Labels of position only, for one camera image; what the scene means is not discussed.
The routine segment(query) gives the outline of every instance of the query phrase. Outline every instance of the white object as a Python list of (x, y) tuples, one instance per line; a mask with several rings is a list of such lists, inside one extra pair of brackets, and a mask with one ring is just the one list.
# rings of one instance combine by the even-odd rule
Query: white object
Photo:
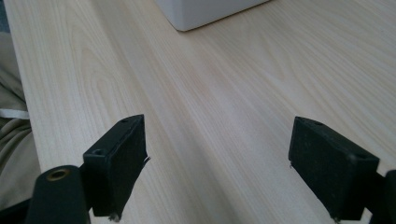
[(268, 0), (155, 0), (166, 19), (188, 31)]

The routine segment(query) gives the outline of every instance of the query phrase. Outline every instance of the desk surface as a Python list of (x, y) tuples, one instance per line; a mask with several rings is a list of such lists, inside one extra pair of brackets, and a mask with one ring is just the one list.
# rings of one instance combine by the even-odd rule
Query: desk surface
[(274, 0), (187, 33), (152, 0), (6, 7), (42, 170), (145, 114), (122, 223), (333, 223), (290, 169), (294, 116), (396, 168), (394, 0)]

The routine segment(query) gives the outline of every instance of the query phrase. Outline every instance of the wooden desk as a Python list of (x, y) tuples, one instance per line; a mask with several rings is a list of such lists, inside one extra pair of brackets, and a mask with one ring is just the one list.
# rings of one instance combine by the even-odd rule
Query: wooden desk
[(393, 0), (274, 0), (188, 33), (152, 0), (6, 7), (42, 170), (145, 114), (121, 223), (333, 223), (289, 168), (297, 115), (396, 169)]

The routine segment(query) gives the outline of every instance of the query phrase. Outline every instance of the beige fabric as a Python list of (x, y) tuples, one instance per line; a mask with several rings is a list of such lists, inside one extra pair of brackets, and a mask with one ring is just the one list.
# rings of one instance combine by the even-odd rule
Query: beige fabric
[(30, 198), (39, 174), (12, 39), (0, 33), (0, 210)]

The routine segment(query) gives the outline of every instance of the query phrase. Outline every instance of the white box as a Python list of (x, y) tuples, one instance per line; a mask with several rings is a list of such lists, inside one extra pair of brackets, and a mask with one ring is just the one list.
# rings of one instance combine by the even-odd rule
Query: white box
[(268, 0), (155, 0), (166, 19), (188, 31)]

